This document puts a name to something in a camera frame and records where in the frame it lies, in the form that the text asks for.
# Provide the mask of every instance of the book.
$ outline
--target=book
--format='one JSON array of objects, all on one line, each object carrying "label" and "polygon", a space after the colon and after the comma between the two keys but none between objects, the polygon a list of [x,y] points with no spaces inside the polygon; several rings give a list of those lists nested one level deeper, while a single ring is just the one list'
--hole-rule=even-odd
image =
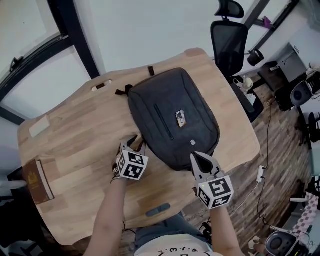
[{"label": "book", "polygon": [[36,205],[55,198],[39,160],[34,159],[23,167],[23,177]]}]

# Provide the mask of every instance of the table cutout handle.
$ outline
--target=table cutout handle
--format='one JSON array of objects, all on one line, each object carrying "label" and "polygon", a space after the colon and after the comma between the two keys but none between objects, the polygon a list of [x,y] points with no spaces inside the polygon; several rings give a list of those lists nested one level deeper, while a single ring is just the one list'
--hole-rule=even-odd
[{"label": "table cutout handle", "polygon": [[161,205],[161,206],[159,206],[157,208],[154,208],[154,209],[146,212],[145,215],[147,217],[153,217],[153,216],[155,216],[155,215],[157,215],[159,213],[162,213],[162,212],[165,212],[166,210],[169,210],[170,207],[171,207],[170,203],[165,203],[165,204],[163,204],[163,205]]}]

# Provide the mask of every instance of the desk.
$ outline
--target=desk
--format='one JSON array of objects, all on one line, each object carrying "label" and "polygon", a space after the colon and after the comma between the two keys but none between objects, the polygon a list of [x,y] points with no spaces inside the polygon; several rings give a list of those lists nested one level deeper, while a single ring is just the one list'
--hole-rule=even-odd
[{"label": "desk", "polygon": [[[259,153],[258,139],[244,109],[202,49],[189,49],[153,67],[156,74],[177,67],[190,74],[219,124],[221,136],[214,156],[226,172]],[[22,165],[39,157],[55,196],[37,209],[60,244],[71,245],[92,235],[97,211],[113,176],[111,161],[120,140],[139,134],[127,97],[115,95],[115,91],[149,77],[147,67],[107,73],[84,84],[53,110],[19,127]],[[112,83],[92,91],[108,80]],[[43,117],[50,126],[32,138],[30,127]],[[130,181],[127,188],[124,214],[128,228],[163,221],[195,199],[191,172],[171,170],[148,148],[146,155],[149,162],[142,179]],[[146,212],[166,203],[171,205],[167,211],[146,216]]]}]

